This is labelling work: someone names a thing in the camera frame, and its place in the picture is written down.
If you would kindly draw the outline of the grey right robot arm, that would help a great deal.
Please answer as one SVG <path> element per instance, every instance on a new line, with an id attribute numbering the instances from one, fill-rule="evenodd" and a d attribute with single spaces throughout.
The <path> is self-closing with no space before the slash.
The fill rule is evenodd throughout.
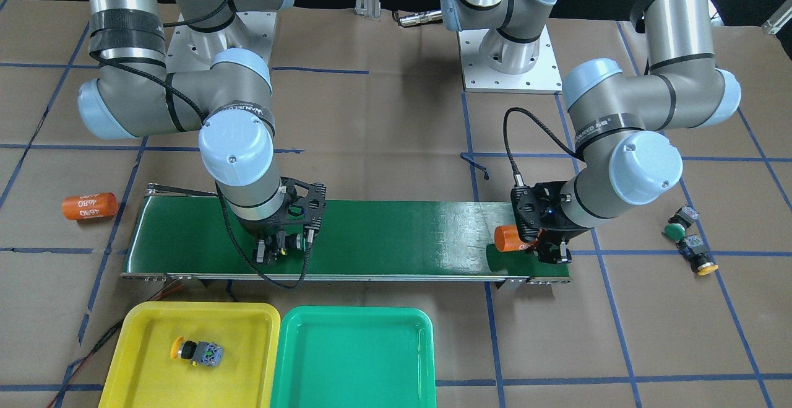
<path id="1" fill-rule="evenodd" d="M 176 0 L 194 67 L 176 70 L 166 50 L 157 0 L 90 0 L 90 53 L 101 71 L 82 84 L 77 108 L 103 139 L 198 133 L 203 163 L 256 242 L 248 263 L 270 263 L 291 250 L 311 255 L 321 228 L 325 188 L 281 175 L 274 158 L 273 88 L 261 37 L 243 22 L 294 0 Z"/>

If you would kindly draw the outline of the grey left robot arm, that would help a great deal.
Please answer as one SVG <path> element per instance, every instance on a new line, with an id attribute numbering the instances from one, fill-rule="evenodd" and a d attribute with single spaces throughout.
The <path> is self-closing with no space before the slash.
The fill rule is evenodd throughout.
<path id="1" fill-rule="evenodd" d="M 441 0 L 445 27 L 487 30 L 487 64 L 509 74 L 532 62 L 532 51 L 556 0 Z M 708 0 L 636 0 L 630 20 L 648 39 L 648 72 L 625 76 L 600 58 L 575 67 L 562 83 L 576 131 L 569 151 L 586 164 L 568 181 L 529 187 L 516 163 L 511 202 L 514 225 L 493 233 L 501 252 L 535 252 L 540 261 L 568 263 L 567 242 L 653 202 L 681 179 L 681 154 L 661 134 L 727 120 L 738 109 L 741 86 L 715 61 Z"/>

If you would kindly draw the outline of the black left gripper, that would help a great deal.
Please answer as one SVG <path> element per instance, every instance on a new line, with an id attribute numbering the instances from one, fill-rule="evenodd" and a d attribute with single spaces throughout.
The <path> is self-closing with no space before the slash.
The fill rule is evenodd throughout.
<path id="1" fill-rule="evenodd" d="M 535 241 L 534 251 L 540 263 L 551 263 L 551 242 L 554 263 L 571 264 L 566 241 L 589 231 L 569 219 L 562 210 L 563 181 L 535 183 L 511 190 L 511 203 L 517 232 L 521 241 Z"/>

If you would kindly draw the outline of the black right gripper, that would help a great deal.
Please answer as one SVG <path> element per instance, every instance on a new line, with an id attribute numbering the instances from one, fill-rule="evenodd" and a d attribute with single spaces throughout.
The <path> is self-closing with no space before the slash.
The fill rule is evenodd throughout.
<path id="1" fill-rule="evenodd" d="M 322 227 L 326 191 L 323 183 L 305 183 L 289 177 L 281 179 L 280 194 L 285 199 L 280 207 L 268 218 L 247 222 L 247 232 L 257 239 L 254 248 L 257 264 L 272 264 L 277 261 L 277 242 L 265 238 L 289 225 L 300 225 L 303 228 L 302 251 L 306 254 L 311 252 L 314 238 Z"/>

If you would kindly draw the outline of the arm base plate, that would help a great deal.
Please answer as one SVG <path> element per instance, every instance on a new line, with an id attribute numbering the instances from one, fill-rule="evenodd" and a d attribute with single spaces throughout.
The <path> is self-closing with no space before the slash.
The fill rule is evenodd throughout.
<path id="1" fill-rule="evenodd" d="M 203 33 L 181 25 L 176 28 L 167 49 L 171 71 L 206 69 L 213 58 L 229 48 L 244 48 L 257 53 L 270 64 L 277 27 L 275 11 L 245 11 L 223 30 Z"/>
<path id="2" fill-rule="evenodd" d="M 546 28 L 538 40 L 527 44 L 506 40 L 495 29 L 457 35 L 465 91 L 553 94 L 562 90 Z"/>

